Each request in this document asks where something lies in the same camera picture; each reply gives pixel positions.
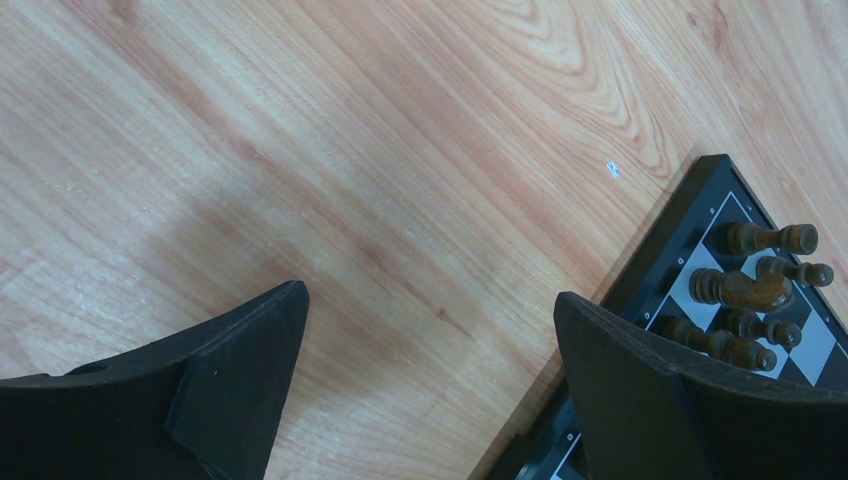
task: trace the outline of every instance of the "pawn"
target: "pawn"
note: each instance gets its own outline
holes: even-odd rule
[[[780,257],[763,257],[757,262],[757,275],[779,273],[798,285],[826,287],[833,283],[833,269],[823,263],[794,265]]]
[[[786,348],[794,348],[801,343],[801,329],[798,325],[780,321],[766,323],[751,312],[730,313],[724,321],[724,328],[739,338],[765,338],[772,345],[782,345]]]
[[[727,249],[736,255],[752,255],[767,248],[809,255],[816,251],[818,245],[818,230],[807,224],[771,230],[756,223],[734,223],[727,230]]]
[[[663,327],[662,335],[675,343],[746,370],[768,372],[777,365],[777,355],[759,342],[736,338],[727,330],[708,335],[688,318],[669,319]]]

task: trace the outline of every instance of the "brown chess piece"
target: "brown chess piece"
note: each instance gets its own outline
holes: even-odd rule
[[[739,270],[721,273],[709,268],[695,270],[689,293],[696,302],[765,313],[779,312],[795,300],[792,282],[778,273],[764,273],[754,280]]]
[[[746,370],[768,372],[777,365],[777,355],[759,342],[736,338],[727,330],[707,335],[688,318],[669,319],[663,327],[662,335],[680,345]]]
[[[724,321],[724,329],[739,338],[765,338],[772,345],[786,348],[794,348],[801,343],[801,329],[798,325],[777,320],[766,323],[752,312],[731,312]]]
[[[833,283],[833,269],[824,263],[794,265],[781,257],[763,257],[757,262],[757,275],[779,273],[798,285],[826,287]]]
[[[771,230],[756,223],[735,223],[727,230],[727,249],[736,255],[751,255],[767,248],[809,255],[816,251],[818,245],[819,232],[808,224]]]

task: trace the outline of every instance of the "small white debris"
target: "small white debris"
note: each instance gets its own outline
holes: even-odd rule
[[[613,178],[619,178],[621,176],[621,172],[618,171],[618,165],[616,165],[615,162],[608,163],[607,169],[609,169]]]

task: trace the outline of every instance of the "wood grain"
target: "wood grain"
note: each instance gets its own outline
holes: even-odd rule
[[[823,1],[0,1],[0,376],[298,278],[267,478],[478,476],[558,371],[556,293],[598,300],[700,154],[819,226],[848,318],[846,23]]]

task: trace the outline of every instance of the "black foam object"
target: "black foam object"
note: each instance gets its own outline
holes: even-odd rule
[[[64,376],[0,380],[0,478],[263,478],[308,309],[288,282]]]
[[[593,479],[848,475],[848,394],[716,361],[571,292],[554,321]]]

